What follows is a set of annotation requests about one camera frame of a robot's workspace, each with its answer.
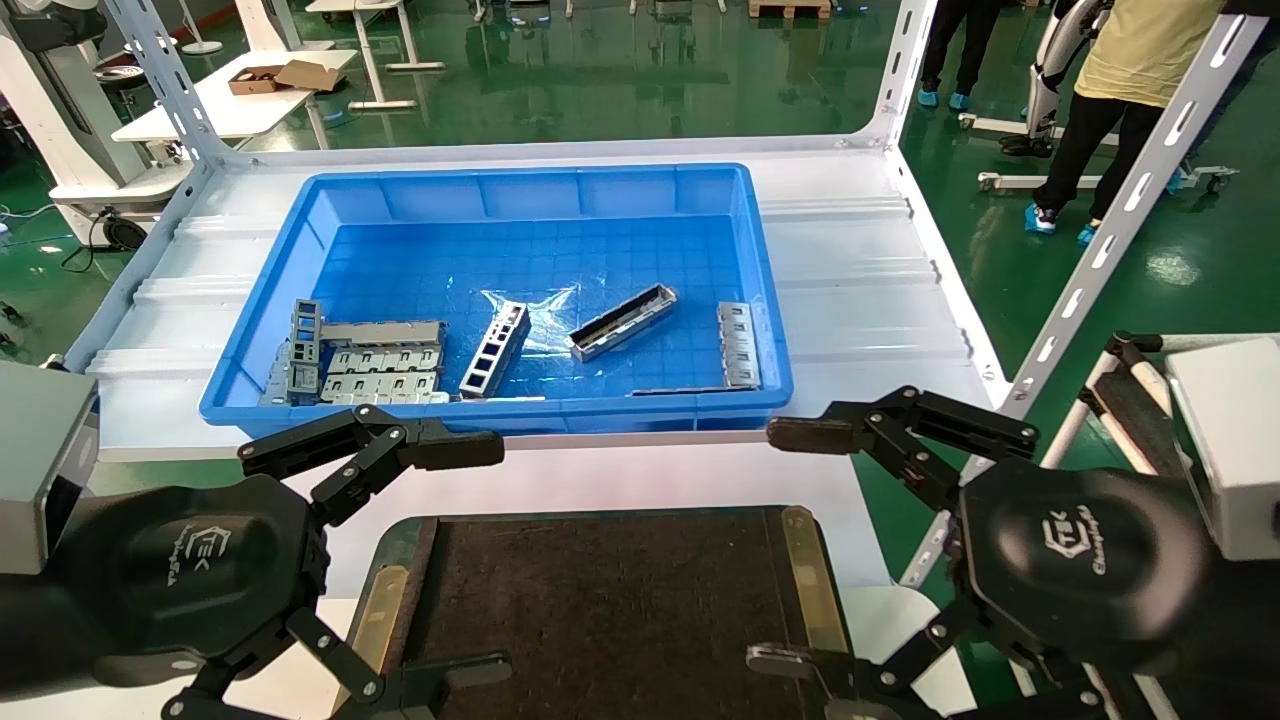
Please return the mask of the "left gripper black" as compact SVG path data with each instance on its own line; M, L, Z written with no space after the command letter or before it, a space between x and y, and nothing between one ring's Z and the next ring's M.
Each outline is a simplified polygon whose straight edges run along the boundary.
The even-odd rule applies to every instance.
M453 691L512 676L502 651L376 674L308 610L324 587L324 525L349 520L408 469L502 462L498 433L365 404L248 442L238 457L251 478L233 486L163 487L76 509L60 588L91 667L206 665L166 702L165 719L271 719L224 694L236 669L265 667L293 639L347 691L334 719L436 719ZM334 461L311 503L278 482Z

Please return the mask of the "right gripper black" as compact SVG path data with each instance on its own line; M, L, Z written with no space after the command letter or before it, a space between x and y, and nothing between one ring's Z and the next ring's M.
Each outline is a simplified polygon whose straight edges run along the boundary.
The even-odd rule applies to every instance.
M998 461L1032 459L1041 433L996 411L904 386L870 401L833 401L815 418L774 416L771 447L867 454L937 512L957 509L964 585L955 600L874 664L814 647L754 644L754 673L815 683L835 719L943 719L913 689L965 634L983 629L1020 661L1061 655L1125 673L1187 661L1202 587L1219 550L1196 501L1170 480L1120 469L1050 471L1000 462L961 489L928 439ZM954 719L1101 719L1085 682Z

